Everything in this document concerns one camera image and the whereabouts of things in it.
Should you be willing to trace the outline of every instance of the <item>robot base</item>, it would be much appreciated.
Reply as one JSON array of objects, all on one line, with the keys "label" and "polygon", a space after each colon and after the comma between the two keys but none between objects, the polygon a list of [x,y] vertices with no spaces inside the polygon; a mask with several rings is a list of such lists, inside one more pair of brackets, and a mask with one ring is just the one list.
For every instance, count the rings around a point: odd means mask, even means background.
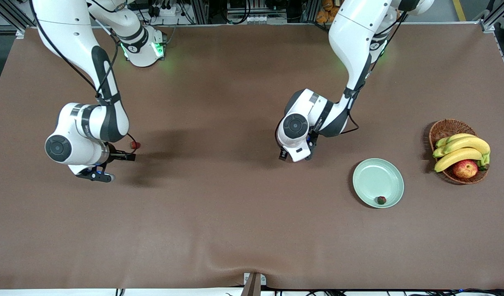
[{"label": "robot base", "polygon": [[168,36],[160,30],[156,30],[150,26],[145,26],[145,29],[148,30],[148,41],[141,47],[139,52],[130,52],[121,43],[126,60],[129,60],[137,67],[148,67],[158,60],[164,60],[166,53]]}]

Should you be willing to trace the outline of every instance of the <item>strawberry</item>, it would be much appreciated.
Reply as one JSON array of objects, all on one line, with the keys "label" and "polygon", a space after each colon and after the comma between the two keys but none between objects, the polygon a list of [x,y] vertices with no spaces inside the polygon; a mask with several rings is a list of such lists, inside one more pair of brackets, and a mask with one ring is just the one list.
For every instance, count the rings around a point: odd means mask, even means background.
[{"label": "strawberry", "polygon": [[387,199],[385,197],[378,197],[376,201],[378,202],[378,204],[385,204],[387,202]]}]

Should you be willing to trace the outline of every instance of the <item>black cable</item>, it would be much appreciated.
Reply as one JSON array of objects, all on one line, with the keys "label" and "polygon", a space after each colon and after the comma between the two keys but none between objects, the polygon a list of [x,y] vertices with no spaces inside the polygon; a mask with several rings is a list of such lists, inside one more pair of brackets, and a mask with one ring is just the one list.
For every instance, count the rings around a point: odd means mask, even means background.
[{"label": "black cable", "polygon": [[[385,47],[387,47],[389,45],[389,43],[391,43],[391,40],[394,37],[394,35],[396,34],[396,32],[398,32],[398,29],[400,28],[400,25],[402,25],[402,23],[406,19],[407,19],[407,13],[404,12],[404,13],[402,13],[402,15],[400,15],[400,18],[398,18],[398,20],[400,22],[398,22],[398,26],[396,27],[396,30],[394,30],[394,32],[392,32],[392,35],[389,38],[389,40],[387,40],[387,44],[385,45]],[[385,49],[383,49],[382,52],[380,53],[380,55],[378,56],[378,58],[376,58],[376,60],[372,64],[372,67],[371,67],[371,70],[369,71],[369,73],[372,73],[372,70],[374,70],[374,67],[376,67],[376,63],[378,63],[378,60],[381,58],[381,56],[383,56],[383,52],[385,52]]]},{"label": "black cable", "polygon": [[351,114],[350,114],[350,109],[347,109],[347,116],[349,117],[349,119],[352,121],[352,123],[356,126],[355,128],[353,129],[349,129],[348,131],[345,131],[345,132],[341,132],[340,135],[344,135],[344,134],[347,134],[347,133],[350,133],[350,132],[353,132],[353,131],[357,131],[359,130],[359,125],[357,125],[357,123],[354,121],[354,119],[352,118]]},{"label": "black cable", "polygon": [[115,289],[115,296],[123,296],[126,289]]},{"label": "black cable", "polygon": [[186,17],[186,20],[188,20],[188,22],[190,22],[190,24],[194,25],[195,22],[193,21],[193,19],[191,18],[190,14],[188,13],[188,11],[186,10],[186,8],[184,7],[184,3],[182,2],[182,0],[178,0],[177,3],[181,7],[181,11],[184,13],[184,16]]},{"label": "black cable", "polygon": [[64,60],[73,70],[75,70],[81,77],[82,79],[84,79],[92,88],[93,90],[95,90],[94,88],[94,85],[92,84],[91,81],[89,81],[89,79],[87,79],[87,77],[85,77],[81,71],[79,71],[75,66],[73,66],[73,64],[71,64],[71,62],[58,50],[58,48],[53,44],[53,42],[51,41],[51,39],[49,39],[49,36],[47,36],[46,32],[44,31],[44,29],[42,28],[42,26],[40,25],[40,21],[38,20],[38,16],[36,15],[36,11],[35,11],[35,8],[32,6],[32,1],[29,2],[30,4],[30,7],[31,7],[31,12],[32,12],[32,15],[34,17],[34,19],[36,20],[36,24],[38,26],[38,29],[40,30],[40,32],[43,34],[44,38],[47,40],[47,43],[49,43],[49,45],[51,45],[51,47],[55,50],[55,52],[62,58],[62,60]]},{"label": "black cable", "polygon": [[138,148],[137,148],[137,143],[138,143],[138,142],[137,142],[137,141],[135,141],[135,138],[134,138],[134,137],[132,137],[129,133],[127,133],[126,135],[128,135],[128,137],[130,137],[130,138],[131,138],[131,140],[133,140],[133,142],[135,142],[135,149],[133,149],[133,151],[131,151],[130,153],[128,153],[128,154],[134,154],[134,153],[135,153],[135,151],[138,149]]},{"label": "black cable", "polygon": [[244,15],[243,15],[243,18],[237,22],[237,23],[234,23],[233,21],[230,21],[225,15],[224,15],[224,11],[228,11],[227,8],[224,7],[224,3],[226,2],[226,0],[221,0],[220,1],[220,5],[219,5],[219,11],[221,13],[221,17],[222,19],[224,19],[224,21],[227,23],[227,24],[232,24],[232,25],[239,25],[241,23],[243,23],[244,21],[246,21],[248,19],[248,17],[250,16],[250,13],[252,12],[252,4],[250,3],[250,0],[246,0],[245,4],[244,4]]},{"label": "black cable", "polygon": [[401,18],[402,18],[402,16],[400,15],[400,17],[398,19],[396,19],[396,21],[394,21],[394,23],[392,23],[390,26],[388,26],[387,28],[385,28],[385,30],[382,30],[381,32],[378,32],[378,33],[374,34],[374,37],[378,37],[378,36],[383,35],[383,33],[385,33],[387,30],[389,30],[390,28],[394,27],[394,25],[396,23],[400,22]]},{"label": "black cable", "polygon": [[320,25],[318,22],[314,22],[314,21],[305,21],[305,23],[314,24],[316,27],[320,28],[321,30],[323,30],[325,32],[329,32],[329,29],[327,29],[327,26],[325,26],[325,23],[323,23],[323,26]]},{"label": "black cable", "polygon": [[145,25],[147,25],[147,24],[148,24],[148,21],[147,21],[147,19],[144,17],[143,12],[141,11],[141,9],[140,9],[139,4],[137,3],[137,1],[134,1],[134,2],[133,2],[133,4],[135,4],[135,6],[137,6],[137,10],[139,10],[141,17],[143,17],[144,24],[145,24]]},{"label": "black cable", "polygon": [[113,59],[111,60],[111,63],[109,64],[109,69],[106,71],[106,75],[104,76],[104,78],[102,78],[102,81],[100,82],[100,84],[97,88],[97,92],[95,94],[96,97],[99,97],[99,95],[100,95],[99,92],[102,89],[102,86],[104,86],[104,83],[106,82],[106,79],[108,78],[109,73],[111,73],[111,70],[113,69],[113,64],[115,63],[115,60],[117,59],[117,54],[119,52],[120,40],[117,41],[115,39],[115,37],[113,37],[113,35],[109,35],[109,37],[111,37],[111,39],[113,39],[113,42],[115,42],[115,54],[113,54]]},{"label": "black cable", "polygon": [[116,12],[116,11],[111,11],[111,10],[109,10],[109,9],[105,8],[104,6],[102,6],[102,5],[98,4],[98,2],[96,2],[95,0],[91,0],[91,1],[92,1],[94,4],[97,4],[97,5],[98,5],[98,7],[100,7],[100,8],[102,8],[102,9],[104,9],[105,11],[107,11],[107,12],[109,12],[109,13],[115,13],[115,12]]}]

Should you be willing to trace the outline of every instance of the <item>yellow floor stripe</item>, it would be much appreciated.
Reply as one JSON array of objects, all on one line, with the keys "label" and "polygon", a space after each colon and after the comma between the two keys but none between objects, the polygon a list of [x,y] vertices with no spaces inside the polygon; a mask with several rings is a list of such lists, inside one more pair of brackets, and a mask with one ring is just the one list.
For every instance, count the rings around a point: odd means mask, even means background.
[{"label": "yellow floor stripe", "polygon": [[458,15],[458,19],[460,22],[465,22],[464,10],[462,9],[462,4],[460,4],[460,0],[453,0],[454,9],[456,9],[456,15]]}]

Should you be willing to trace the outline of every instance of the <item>green led light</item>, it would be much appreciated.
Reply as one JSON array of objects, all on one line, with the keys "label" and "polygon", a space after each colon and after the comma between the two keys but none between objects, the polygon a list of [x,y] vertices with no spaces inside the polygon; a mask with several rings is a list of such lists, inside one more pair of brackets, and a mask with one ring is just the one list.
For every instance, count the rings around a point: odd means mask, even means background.
[{"label": "green led light", "polygon": [[152,47],[153,47],[153,49],[154,49],[154,51],[155,51],[155,54],[156,54],[157,56],[163,56],[163,53],[162,53],[162,52],[163,52],[162,45],[160,45],[160,44],[155,44],[155,43],[153,43],[153,42],[152,42]]},{"label": "green led light", "polygon": [[126,53],[126,48],[124,47],[124,45],[122,43],[120,43],[120,47],[122,47],[122,51],[124,51],[124,56],[126,58],[128,58],[128,53]]}]

